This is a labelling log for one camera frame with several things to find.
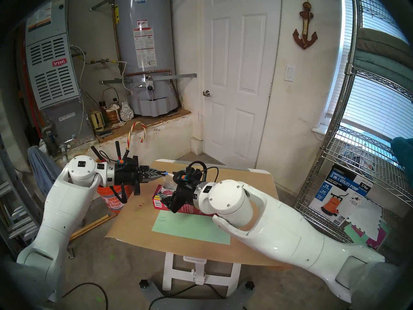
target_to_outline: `ladder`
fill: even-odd
[[[7,154],[0,134],[0,235],[14,258],[33,239],[40,227],[43,211],[20,180]]]

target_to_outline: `candy cane decoration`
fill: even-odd
[[[131,129],[130,129],[130,131],[129,131],[129,135],[128,135],[128,145],[126,146],[126,151],[129,151],[129,143],[131,142],[132,130],[133,130],[133,128],[135,127],[135,125],[136,125],[137,123],[139,123],[139,124],[143,127],[143,137],[142,137],[142,139],[140,140],[140,142],[142,143],[143,140],[145,140],[145,137],[146,137],[146,126],[145,126],[142,122],[135,122],[135,123],[131,126]]]

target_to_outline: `anchor decoration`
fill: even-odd
[[[294,37],[294,41],[303,48],[303,50],[307,49],[309,46],[312,46],[314,42],[318,39],[317,33],[314,32],[311,36],[311,40],[308,40],[308,26],[310,24],[310,20],[314,17],[314,14],[310,12],[311,4],[307,1],[303,3],[304,11],[300,12],[300,16],[303,18],[303,34],[302,38],[298,37],[298,31],[295,29],[292,36]]]

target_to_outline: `white table stand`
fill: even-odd
[[[172,279],[180,279],[185,281],[195,282],[196,284],[216,284],[218,286],[227,286],[227,297],[230,296],[238,285],[240,278],[241,264],[233,263],[230,277],[214,276],[211,274],[205,274],[206,259],[183,257],[184,261],[192,262],[195,264],[195,270],[182,271],[173,268],[173,253],[167,252],[165,256],[165,268],[164,268],[164,282],[162,284],[162,290],[169,291],[172,286]]]

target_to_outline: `wooden dowel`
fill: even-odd
[[[116,214],[113,214],[111,216],[105,215],[101,217],[100,219],[92,222],[91,224],[88,224],[87,226],[83,227],[82,229],[74,232],[72,236],[70,237],[70,241],[73,241],[74,239],[84,235],[85,233],[89,232],[90,230],[93,230],[94,228],[100,226],[101,224],[104,224],[106,221],[109,221],[110,219],[113,219],[116,216]]]

